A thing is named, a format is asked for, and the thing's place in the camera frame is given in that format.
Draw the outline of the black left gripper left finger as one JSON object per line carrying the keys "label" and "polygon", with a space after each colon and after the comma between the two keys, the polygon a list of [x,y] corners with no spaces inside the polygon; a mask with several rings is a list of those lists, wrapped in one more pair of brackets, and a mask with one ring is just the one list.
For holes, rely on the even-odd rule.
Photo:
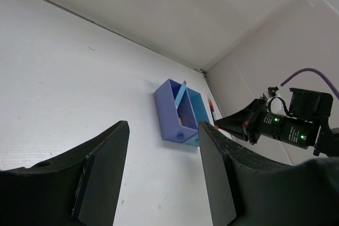
{"label": "black left gripper left finger", "polygon": [[1,225],[112,225],[126,162],[129,125],[30,168],[1,172]]}

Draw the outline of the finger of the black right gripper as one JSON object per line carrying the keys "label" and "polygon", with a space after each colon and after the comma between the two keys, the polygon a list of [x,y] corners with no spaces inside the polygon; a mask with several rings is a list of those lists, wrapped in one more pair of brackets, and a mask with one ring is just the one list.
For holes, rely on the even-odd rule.
{"label": "finger of the black right gripper", "polygon": [[236,138],[239,138],[241,140],[248,140],[248,136],[245,132],[246,127],[244,127],[244,125],[246,125],[249,116],[252,114],[253,104],[254,103],[250,103],[239,112],[216,120],[215,126],[218,127],[220,130],[224,130],[230,133]]}

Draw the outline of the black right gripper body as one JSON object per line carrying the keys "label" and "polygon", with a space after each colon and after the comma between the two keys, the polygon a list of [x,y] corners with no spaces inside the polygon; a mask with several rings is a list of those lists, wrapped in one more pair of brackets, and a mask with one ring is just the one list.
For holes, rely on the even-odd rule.
{"label": "black right gripper body", "polygon": [[245,141],[256,144],[260,136],[281,141],[284,116],[270,112],[265,100],[253,100],[243,112],[242,133]]}

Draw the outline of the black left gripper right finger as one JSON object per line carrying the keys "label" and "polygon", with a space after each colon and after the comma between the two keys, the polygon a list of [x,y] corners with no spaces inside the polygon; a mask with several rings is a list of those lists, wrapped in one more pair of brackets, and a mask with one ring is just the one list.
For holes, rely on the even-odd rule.
{"label": "black left gripper right finger", "polygon": [[199,124],[213,225],[338,225],[338,159],[289,166]]}

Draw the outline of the light blue correction tape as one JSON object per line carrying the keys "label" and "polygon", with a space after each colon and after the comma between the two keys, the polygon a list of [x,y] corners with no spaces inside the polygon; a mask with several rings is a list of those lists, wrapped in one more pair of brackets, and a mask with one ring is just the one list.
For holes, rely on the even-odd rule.
{"label": "light blue correction tape", "polygon": [[175,104],[176,109],[178,109],[185,91],[186,91],[186,81],[184,81],[181,84],[181,86],[180,86],[180,88],[179,88],[179,90],[178,90],[178,92],[176,94],[176,97],[174,99],[174,104]]}

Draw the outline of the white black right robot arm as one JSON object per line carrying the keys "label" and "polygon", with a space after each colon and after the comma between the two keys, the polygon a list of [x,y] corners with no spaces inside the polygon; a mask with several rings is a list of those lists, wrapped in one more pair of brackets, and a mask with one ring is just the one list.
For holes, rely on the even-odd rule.
{"label": "white black right robot arm", "polygon": [[313,147],[315,156],[338,156],[338,129],[329,127],[333,97],[329,93],[291,88],[290,105],[269,94],[254,99],[241,111],[218,119],[215,126],[254,145],[261,136],[298,148]]}

